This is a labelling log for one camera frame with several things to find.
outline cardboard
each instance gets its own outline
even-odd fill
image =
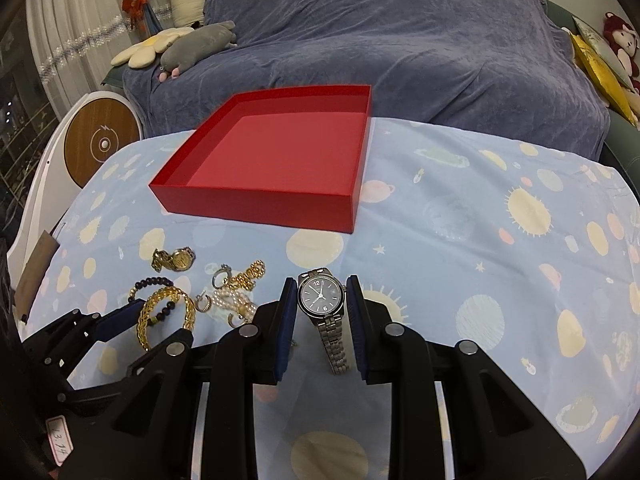
[[[33,301],[36,299],[40,284],[58,247],[60,244],[55,238],[43,231],[24,266],[18,287],[15,289],[14,301],[15,315],[25,323],[29,319]]]
[[[174,213],[351,233],[370,92],[343,85],[237,94],[149,187]]]

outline metal watch band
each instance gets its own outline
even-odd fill
[[[345,373],[349,367],[342,343],[342,316],[325,317],[318,324],[318,331],[334,375]]]

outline window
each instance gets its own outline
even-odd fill
[[[10,247],[58,119],[31,55],[24,5],[0,40],[0,234]]]

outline red bow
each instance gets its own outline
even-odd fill
[[[136,28],[138,25],[141,30],[145,30],[145,15],[143,12],[143,6],[146,4],[146,0],[123,0],[122,10],[129,15],[129,21],[131,28]]]

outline gray plush toy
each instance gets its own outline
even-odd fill
[[[213,23],[175,40],[160,58],[160,82],[169,74],[175,79],[206,57],[237,46],[236,35],[231,32],[235,26],[234,22]]]

